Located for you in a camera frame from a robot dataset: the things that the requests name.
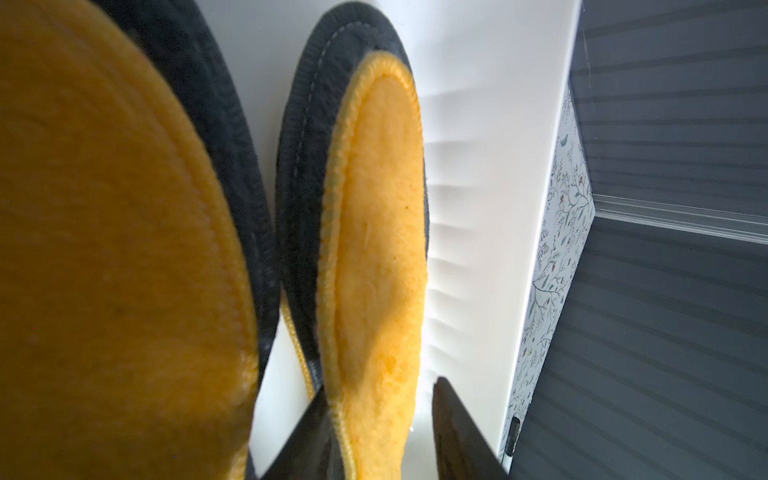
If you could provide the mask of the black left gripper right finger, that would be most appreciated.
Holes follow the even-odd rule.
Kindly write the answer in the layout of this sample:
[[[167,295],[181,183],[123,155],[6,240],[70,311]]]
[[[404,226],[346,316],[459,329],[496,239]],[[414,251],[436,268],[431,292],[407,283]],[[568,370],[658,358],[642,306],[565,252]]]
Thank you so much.
[[[433,387],[432,421],[440,480],[508,479],[508,473],[445,377],[439,377]]]

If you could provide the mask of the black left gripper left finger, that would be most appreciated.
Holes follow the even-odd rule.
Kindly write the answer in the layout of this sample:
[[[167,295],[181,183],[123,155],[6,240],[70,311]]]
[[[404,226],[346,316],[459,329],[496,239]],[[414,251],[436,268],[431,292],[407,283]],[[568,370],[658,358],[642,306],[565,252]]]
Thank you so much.
[[[261,479],[344,479],[344,466],[325,388],[321,387]]]

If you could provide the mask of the grey fleece insole front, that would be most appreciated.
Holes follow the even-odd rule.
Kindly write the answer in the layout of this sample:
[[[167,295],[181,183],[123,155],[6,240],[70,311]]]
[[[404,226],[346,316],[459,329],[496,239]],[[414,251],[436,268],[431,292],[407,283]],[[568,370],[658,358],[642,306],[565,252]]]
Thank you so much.
[[[276,241],[258,158],[232,77],[194,1],[100,1],[184,107],[221,184],[242,248],[263,375],[279,320]]]

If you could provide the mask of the orange insole box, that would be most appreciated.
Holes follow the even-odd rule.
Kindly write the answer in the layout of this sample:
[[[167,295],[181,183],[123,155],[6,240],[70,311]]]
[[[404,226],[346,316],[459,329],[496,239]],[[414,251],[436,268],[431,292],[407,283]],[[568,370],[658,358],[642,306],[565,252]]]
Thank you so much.
[[[291,339],[292,345],[296,353],[296,358],[301,370],[305,390],[307,393],[307,398],[309,401],[311,401],[315,396],[315,387],[313,384],[310,369],[308,367],[308,364],[304,355],[304,351],[302,349],[302,346],[293,322],[287,295],[285,294],[284,291],[281,292],[280,312],[281,312],[281,317],[283,319],[283,323],[285,324],[286,330],[289,334],[289,337]]]

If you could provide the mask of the orange insole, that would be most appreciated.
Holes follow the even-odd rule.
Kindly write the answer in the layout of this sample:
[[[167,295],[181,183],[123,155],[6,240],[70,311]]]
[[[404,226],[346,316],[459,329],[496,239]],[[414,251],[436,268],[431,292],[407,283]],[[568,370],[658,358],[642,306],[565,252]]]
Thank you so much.
[[[256,316],[212,162],[88,1],[1,5],[1,475],[241,479]]]
[[[420,373],[428,214],[420,107],[394,54],[364,56],[328,149],[316,323],[349,479],[397,479]]]

